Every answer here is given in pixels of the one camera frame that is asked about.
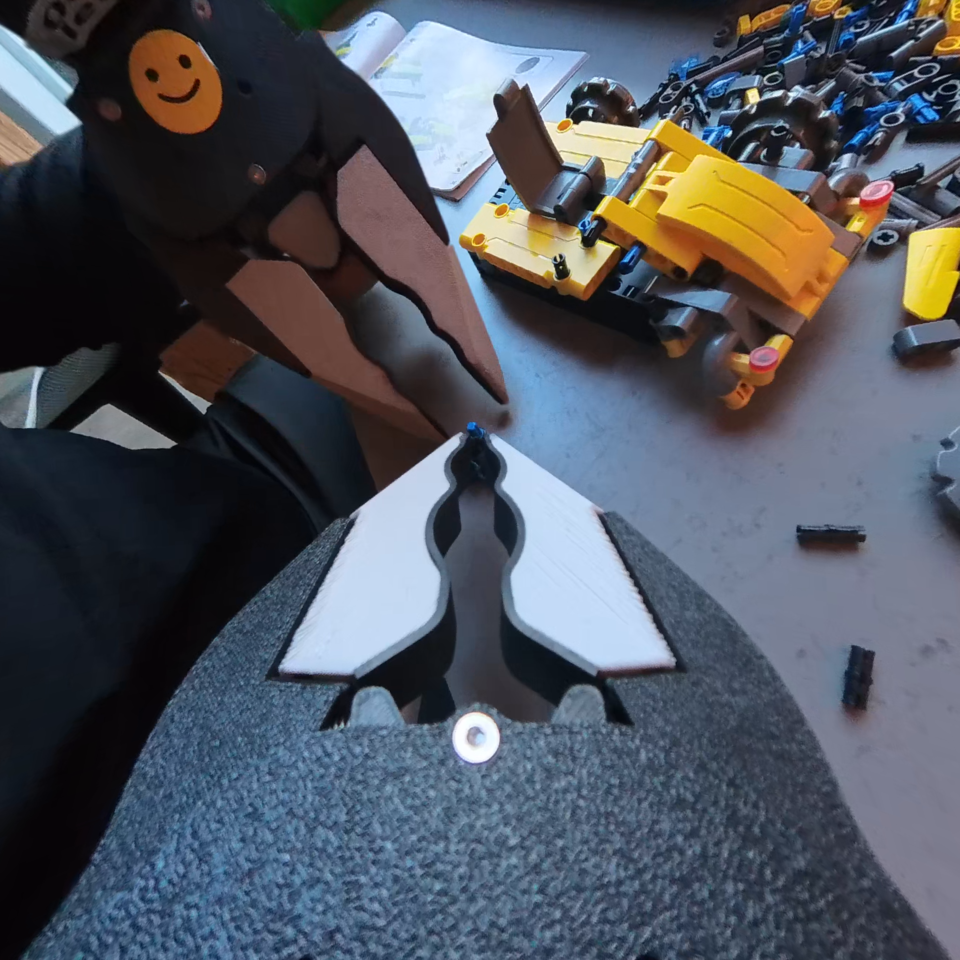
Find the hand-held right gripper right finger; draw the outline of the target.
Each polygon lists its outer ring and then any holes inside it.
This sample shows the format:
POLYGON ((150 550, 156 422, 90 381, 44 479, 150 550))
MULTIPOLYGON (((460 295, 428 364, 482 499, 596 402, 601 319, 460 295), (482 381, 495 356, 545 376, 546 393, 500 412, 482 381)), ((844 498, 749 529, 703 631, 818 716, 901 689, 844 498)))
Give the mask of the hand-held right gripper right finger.
POLYGON ((508 554, 502 647, 518 678, 624 678, 677 659, 609 536, 602 511, 503 438, 494 531, 508 554))

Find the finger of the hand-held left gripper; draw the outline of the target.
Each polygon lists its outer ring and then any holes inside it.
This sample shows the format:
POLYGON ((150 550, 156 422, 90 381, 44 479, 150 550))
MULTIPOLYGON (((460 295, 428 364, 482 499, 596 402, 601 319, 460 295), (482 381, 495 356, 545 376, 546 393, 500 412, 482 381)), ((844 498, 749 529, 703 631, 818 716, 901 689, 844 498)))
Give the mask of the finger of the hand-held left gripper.
POLYGON ((436 443, 448 438, 359 350, 339 311, 303 267, 250 260, 226 289, 320 385, 410 435, 436 443))
POLYGON ((419 309, 461 366, 498 403, 498 354, 450 241, 439 235, 368 145, 337 172, 339 226, 373 273, 419 309))

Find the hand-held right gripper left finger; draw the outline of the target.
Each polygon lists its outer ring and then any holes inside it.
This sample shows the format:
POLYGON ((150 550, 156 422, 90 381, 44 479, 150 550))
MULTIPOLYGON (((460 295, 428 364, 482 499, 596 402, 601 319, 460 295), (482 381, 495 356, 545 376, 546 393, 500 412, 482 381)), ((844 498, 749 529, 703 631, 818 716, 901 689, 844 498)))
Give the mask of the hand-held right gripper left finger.
POLYGON ((354 512, 283 654, 281 676, 360 680, 424 632, 442 588, 428 520, 450 493, 447 464, 465 438, 450 438, 354 512))

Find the person's left forearm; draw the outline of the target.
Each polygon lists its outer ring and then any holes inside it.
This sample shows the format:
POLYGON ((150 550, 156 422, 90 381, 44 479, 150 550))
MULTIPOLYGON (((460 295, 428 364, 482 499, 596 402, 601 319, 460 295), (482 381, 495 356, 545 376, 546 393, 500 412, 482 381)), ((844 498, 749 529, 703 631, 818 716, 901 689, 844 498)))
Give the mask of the person's left forearm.
POLYGON ((199 316, 90 171, 81 128, 1 174, 1 371, 79 349, 157 354, 199 316))

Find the grey desk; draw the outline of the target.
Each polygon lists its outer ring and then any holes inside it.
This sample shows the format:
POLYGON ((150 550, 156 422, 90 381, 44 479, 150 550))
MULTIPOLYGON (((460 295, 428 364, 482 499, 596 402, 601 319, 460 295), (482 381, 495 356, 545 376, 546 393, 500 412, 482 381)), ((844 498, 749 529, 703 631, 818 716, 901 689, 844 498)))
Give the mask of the grey desk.
POLYGON ((905 247, 863 253, 741 412, 672 361, 488 283, 458 249, 510 391, 503 434, 617 511, 738 620, 832 764, 877 857, 958 954, 958 530, 930 483, 958 352, 901 365, 905 247), (861 525, 857 547, 798 524, 861 525), (850 646, 869 705, 841 703, 850 646))

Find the green object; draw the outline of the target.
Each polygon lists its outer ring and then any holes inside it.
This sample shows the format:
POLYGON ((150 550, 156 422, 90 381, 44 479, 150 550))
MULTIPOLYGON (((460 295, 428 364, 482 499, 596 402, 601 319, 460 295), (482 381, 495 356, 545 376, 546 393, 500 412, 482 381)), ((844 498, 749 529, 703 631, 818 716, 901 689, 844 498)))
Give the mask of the green object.
POLYGON ((307 31, 323 28, 346 1, 266 1, 266 4, 289 27, 307 31))

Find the building instruction booklet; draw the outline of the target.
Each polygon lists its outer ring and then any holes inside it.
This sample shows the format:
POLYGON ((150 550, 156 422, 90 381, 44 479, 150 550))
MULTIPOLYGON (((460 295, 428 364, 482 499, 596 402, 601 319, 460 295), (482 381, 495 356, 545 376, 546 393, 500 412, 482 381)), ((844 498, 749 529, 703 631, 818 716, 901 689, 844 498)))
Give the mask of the building instruction booklet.
POLYGON ((393 112, 432 191, 453 201, 495 160, 487 132, 501 85, 529 86, 541 109, 588 58, 582 51, 498 44, 434 21, 404 30, 382 10, 321 34, 393 112))

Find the black toy gear wheel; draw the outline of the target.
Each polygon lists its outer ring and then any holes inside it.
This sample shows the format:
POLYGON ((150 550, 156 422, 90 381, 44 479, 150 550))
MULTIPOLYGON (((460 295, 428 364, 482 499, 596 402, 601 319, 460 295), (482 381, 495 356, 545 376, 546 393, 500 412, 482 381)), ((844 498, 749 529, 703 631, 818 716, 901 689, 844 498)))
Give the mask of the black toy gear wheel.
POLYGON ((565 117, 574 124, 596 122, 608 125, 639 128, 639 106, 620 82, 604 77, 582 81, 570 92, 565 117))

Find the person's black pants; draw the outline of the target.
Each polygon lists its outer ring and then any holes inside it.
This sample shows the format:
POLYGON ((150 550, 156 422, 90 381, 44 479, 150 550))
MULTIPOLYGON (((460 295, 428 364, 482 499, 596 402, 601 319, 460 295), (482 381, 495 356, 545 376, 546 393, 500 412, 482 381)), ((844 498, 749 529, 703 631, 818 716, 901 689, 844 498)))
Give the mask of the person's black pants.
POLYGON ((363 492, 325 439, 223 414, 166 449, 2 428, 2 958, 86 869, 198 656, 363 492))

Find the yellow toy vehicle model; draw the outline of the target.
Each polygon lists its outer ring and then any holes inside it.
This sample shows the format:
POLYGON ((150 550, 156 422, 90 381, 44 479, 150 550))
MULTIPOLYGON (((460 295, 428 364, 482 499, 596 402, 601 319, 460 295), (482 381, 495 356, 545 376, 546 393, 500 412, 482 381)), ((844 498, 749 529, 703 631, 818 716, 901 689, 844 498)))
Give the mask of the yellow toy vehicle model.
POLYGON ((505 175, 459 238, 478 272, 670 358, 702 342, 728 409, 768 386, 889 209, 896 187, 857 164, 827 174, 807 133, 835 124, 800 93, 733 155, 670 119, 652 128, 544 121, 529 85, 493 95, 487 140, 505 175))

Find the grey toy gear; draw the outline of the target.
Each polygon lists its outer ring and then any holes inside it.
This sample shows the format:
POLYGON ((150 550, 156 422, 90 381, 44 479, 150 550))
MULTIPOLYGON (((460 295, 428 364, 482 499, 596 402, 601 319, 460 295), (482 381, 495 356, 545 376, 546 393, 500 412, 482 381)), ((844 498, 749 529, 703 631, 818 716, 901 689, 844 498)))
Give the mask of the grey toy gear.
POLYGON ((941 516, 959 529, 959 426, 940 440, 930 478, 933 501, 941 516))

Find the dark grey curved piece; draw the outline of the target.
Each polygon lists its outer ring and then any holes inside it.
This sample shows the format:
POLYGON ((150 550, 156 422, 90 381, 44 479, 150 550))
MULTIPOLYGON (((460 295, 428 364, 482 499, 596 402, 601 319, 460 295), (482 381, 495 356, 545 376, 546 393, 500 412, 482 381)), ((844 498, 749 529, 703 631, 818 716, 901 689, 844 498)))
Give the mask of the dark grey curved piece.
POLYGON ((894 333, 892 352, 901 363, 951 354, 959 349, 959 323, 953 318, 906 325, 894 333))

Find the pile of small building bricks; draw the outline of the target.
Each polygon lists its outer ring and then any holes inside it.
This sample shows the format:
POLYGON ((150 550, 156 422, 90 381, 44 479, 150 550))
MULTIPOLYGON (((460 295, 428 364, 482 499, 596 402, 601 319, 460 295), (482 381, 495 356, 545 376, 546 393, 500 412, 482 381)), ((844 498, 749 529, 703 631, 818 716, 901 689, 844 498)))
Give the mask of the pile of small building bricks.
POLYGON ((743 2, 714 36, 726 53, 675 61, 625 115, 851 197, 897 141, 958 143, 958 40, 958 2, 743 2))

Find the yellow curved panel piece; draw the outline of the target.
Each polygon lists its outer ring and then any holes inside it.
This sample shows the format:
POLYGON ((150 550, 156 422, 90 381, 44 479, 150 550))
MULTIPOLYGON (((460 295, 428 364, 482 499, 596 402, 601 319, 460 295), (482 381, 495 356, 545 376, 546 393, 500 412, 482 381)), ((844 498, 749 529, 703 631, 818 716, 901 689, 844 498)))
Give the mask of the yellow curved panel piece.
POLYGON ((958 264, 958 227, 914 232, 907 244, 903 308, 925 322, 944 318, 958 285, 958 264))

